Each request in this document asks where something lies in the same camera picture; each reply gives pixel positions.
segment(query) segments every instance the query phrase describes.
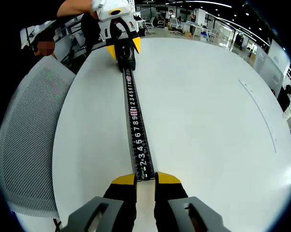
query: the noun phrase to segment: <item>ceiling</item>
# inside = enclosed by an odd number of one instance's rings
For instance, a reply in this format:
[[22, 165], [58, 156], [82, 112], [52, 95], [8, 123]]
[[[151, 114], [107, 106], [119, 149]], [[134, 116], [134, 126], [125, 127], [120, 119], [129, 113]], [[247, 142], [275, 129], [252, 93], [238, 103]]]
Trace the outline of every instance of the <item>ceiling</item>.
[[[136, 5], [146, 4], [147, 6], [149, 6], [149, 5], [156, 5], [156, 4], [165, 5], [166, 3], [169, 3], [169, 6], [177, 6], [177, 7], [182, 7], [182, 8], [191, 9], [191, 10], [194, 8], [202, 8], [203, 10], [207, 11], [208, 13], [212, 15], [229, 20], [230, 22], [234, 22], [248, 29], [249, 31], [253, 32], [254, 34], [256, 34], [257, 36], [259, 36], [260, 38], [262, 38], [264, 41], [268, 43], [269, 43], [268, 38], [272, 40], [272, 38], [274, 37], [273, 32], [267, 26], [267, 24], [243, 0], [209, 1], [209, 2], [229, 5], [231, 7], [226, 7], [226, 6], [213, 4], [213, 3], [205, 3], [205, 2], [189, 2], [189, 1], [182, 1], [182, 0], [178, 0], [178, 1], [179, 3], [173, 0], [154, 0], [154, 1], [135, 0], [135, 4]], [[231, 23], [231, 25], [237, 29], [243, 30], [241, 27], [235, 24]], [[250, 34], [250, 35], [257, 40], [257, 43], [260, 46], [266, 47], [266, 45], [264, 45], [265, 43], [262, 40], [260, 40], [258, 37], [254, 36], [253, 34]]]

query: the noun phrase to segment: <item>chair backrest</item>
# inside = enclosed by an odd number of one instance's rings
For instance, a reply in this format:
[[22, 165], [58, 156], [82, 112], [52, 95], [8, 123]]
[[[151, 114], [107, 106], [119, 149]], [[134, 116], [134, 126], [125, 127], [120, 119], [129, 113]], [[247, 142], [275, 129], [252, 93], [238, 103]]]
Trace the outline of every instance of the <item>chair backrest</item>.
[[23, 78], [0, 127], [0, 189], [12, 211], [57, 218], [52, 154], [58, 117], [75, 77], [53, 56]]
[[154, 20], [155, 20], [155, 18], [156, 18], [156, 17], [152, 17], [152, 18], [150, 19], [150, 23], [153, 23]]
[[177, 19], [176, 18], [170, 18], [170, 27], [176, 28], [178, 25]]
[[215, 36], [217, 34], [217, 31], [215, 29], [211, 29], [210, 34], [212, 36]]
[[71, 49], [72, 42], [70, 35], [66, 35], [64, 38], [56, 42], [54, 54], [59, 61], [62, 61], [68, 54]]

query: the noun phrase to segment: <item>white table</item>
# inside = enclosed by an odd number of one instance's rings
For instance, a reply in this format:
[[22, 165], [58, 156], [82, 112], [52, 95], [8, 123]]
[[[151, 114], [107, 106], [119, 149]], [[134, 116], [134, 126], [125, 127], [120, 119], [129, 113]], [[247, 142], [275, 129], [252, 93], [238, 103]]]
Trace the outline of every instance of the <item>white table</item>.
[[81, 27], [81, 20], [84, 14], [78, 15], [77, 17], [69, 20], [67, 23], [65, 23], [65, 27], [68, 31], [68, 34], [72, 35], [75, 31], [77, 31], [78, 29], [73, 29], [74, 26], [77, 26], [78, 24], [80, 24]]
[[[155, 170], [179, 178], [230, 230], [265, 231], [291, 192], [291, 135], [274, 95], [249, 64], [217, 46], [174, 38], [141, 43], [134, 75]], [[276, 148], [239, 79], [271, 121]], [[63, 225], [132, 172], [122, 74], [106, 48], [92, 52], [72, 83], [53, 152]], [[153, 181], [138, 183], [134, 231], [156, 231], [153, 194]]]
[[182, 29], [183, 33], [190, 31], [190, 23], [181, 22], [181, 24], [183, 25], [183, 29]]

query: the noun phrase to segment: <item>person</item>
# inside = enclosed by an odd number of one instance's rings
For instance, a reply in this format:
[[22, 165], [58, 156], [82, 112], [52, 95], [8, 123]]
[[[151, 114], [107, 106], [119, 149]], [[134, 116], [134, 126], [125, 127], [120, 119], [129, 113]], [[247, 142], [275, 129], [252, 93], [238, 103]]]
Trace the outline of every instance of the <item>person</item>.
[[92, 51], [93, 45], [99, 43], [100, 27], [98, 22], [89, 13], [84, 14], [81, 19], [81, 30], [85, 38], [84, 45], [88, 55]]
[[286, 89], [281, 87], [279, 95], [277, 97], [277, 101], [282, 109], [283, 112], [286, 111], [288, 106], [290, 105], [289, 95], [291, 94], [291, 86], [286, 85]]
[[[20, 30], [43, 24], [58, 17], [90, 13], [92, 0], [32, 0], [0, 1], [0, 125], [11, 96], [18, 84], [32, 68], [33, 52], [21, 49]], [[0, 220], [4, 217], [14, 231], [21, 228], [12, 219], [9, 208], [0, 193]]]
[[34, 63], [36, 64], [39, 60], [41, 60], [44, 56], [53, 56], [56, 58], [54, 54], [55, 42], [53, 37], [55, 36], [54, 30], [46, 29], [40, 32], [32, 42], [34, 48]]
[[170, 20], [170, 18], [172, 17], [173, 14], [173, 10], [169, 10], [167, 13], [166, 13], [166, 27], [168, 26], [168, 22]]
[[191, 20], [190, 20], [192, 23], [194, 23], [195, 22], [195, 15], [194, 14], [192, 14], [192, 18], [191, 18]]

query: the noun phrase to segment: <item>ceiling light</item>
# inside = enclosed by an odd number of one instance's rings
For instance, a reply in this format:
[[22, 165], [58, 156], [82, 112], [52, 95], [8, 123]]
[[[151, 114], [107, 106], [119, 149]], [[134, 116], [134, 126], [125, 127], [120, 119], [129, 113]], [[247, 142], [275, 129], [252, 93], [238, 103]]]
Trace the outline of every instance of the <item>ceiling light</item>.
[[218, 2], [212, 2], [212, 1], [186, 1], [186, 2], [210, 3], [210, 4], [215, 4], [215, 5], [220, 5], [220, 6], [225, 6], [225, 7], [232, 8], [232, 6], [229, 6], [229, 5], [226, 5], [226, 4], [222, 4], [222, 3], [218, 3]]
[[230, 28], [228, 28], [228, 27], [223, 26], [223, 28], [225, 28], [225, 29], [227, 29], [227, 30], [229, 30], [229, 31], [232, 31], [232, 29], [230, 29]]

